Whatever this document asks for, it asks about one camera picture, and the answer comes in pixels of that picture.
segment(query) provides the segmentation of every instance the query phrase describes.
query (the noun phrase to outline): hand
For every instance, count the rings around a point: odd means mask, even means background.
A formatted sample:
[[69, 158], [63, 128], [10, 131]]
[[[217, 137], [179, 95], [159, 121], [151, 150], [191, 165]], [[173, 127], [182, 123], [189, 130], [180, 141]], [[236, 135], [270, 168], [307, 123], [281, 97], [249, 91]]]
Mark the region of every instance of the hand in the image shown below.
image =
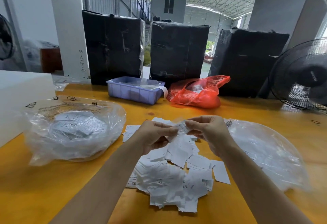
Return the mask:
[[142, 155], [145, 155], [153, 149], [166, 146], [168, 144], [168, 140], [165, 136], [177, 135], [177, 131], [178, 128], [173, 128], [170, 125], [146, 120], [133, 134], [133, 136], [142, 143]]
[[220, 157], [223, 147], [228, 144], [235, 145], [224, 119], [217, 115], [202, 115], [186, 120], [186, 126], [192, 129], [188, 135], [195, 135], [197, 138], [209, 143], [211, 151]]

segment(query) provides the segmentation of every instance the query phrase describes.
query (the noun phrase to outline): white foam box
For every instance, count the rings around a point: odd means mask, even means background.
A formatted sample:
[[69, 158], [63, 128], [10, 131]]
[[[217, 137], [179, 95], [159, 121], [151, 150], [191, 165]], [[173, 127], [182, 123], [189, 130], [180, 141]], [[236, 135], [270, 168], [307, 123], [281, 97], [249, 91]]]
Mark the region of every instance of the white foam box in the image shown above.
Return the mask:
[[0, 70], [0, 147], [23, 131], [22, 107], [55, 95], [51, 74]]

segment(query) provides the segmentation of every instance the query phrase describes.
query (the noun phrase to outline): black plastic wrapping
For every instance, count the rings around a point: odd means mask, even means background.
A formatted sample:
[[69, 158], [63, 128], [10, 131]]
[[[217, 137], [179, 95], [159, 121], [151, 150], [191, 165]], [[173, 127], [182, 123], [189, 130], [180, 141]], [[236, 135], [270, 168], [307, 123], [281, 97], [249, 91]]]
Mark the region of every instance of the black plastic wrapping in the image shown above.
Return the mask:
[[255, 98], [288, 37], [289, 34], [236, 27], [221, 30], [208, 74], [231, 77], [231, 81], [219, 89], [219, 95]]
[[208, 40], [208, 25], [153, 22], [150, 78], [165, 86], [199, 78]]
[[83, 10], [93, 85], [122, 76], [139, 78], [144, 60], [145, 23], [141, 19]]

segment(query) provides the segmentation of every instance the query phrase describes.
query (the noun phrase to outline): table surface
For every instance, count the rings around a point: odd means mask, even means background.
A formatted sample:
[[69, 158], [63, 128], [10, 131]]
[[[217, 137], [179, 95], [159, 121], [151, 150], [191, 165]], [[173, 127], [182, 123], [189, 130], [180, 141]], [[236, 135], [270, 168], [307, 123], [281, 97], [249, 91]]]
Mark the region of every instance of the table surface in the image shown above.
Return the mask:
[[[163, 98], [153, 106], [109, 98], [102, 86], [68, 85], [64, 92], [57, 93], [119, 103], [127, 112], [126, 125], [141, 124], [153, 117], [174, 120], [199, 115], [220, 115], [266, 125], [293, 143], [306, 163], [312, 191], [288, 190], [286, 195], [315, 224], [327, 223], [326, 115], [281, 111], [279, 101], [267, 99], [223, 97], [220, 108], [206, 110], [172, 105]], [[32, 167], [28, 165], [31, 153], [24, 145], [23, 135], [14, 138], [0, 148], [0, 222], [48, 223], [121, 144], [122, 135], [102, 156], [89, 162], [53, 161]], [[199, 154], [220, 160], [206, 142], [197, 142], [197, 146]], [[214, 183], [212, 192], [199, 199], [197, 214], [179, 213], [176, 206], [159, 210], [149, 206], [148, 195], [125, 189], [109, 223], [256, 223], [231, 176], [230, 179], [231, 185]]]

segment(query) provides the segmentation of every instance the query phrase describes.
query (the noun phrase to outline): purple plastic tray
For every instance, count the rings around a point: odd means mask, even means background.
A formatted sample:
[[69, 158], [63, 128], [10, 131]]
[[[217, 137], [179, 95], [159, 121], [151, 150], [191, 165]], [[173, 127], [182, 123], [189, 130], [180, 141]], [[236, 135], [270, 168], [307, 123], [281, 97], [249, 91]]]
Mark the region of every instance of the purple plastic tray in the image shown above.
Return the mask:
[[[109, 96], [153, 105], [164, 94], [160, 88], [148, 90], [125, 84], [135, 82], [137, 80], [140, 80], [140, 78], [123, 76], [106, 81], [108, 84]], [[159, 81], [159, 83], [161, 83], [161, 86], [165, 85], [165, 83], [162, 81]]]

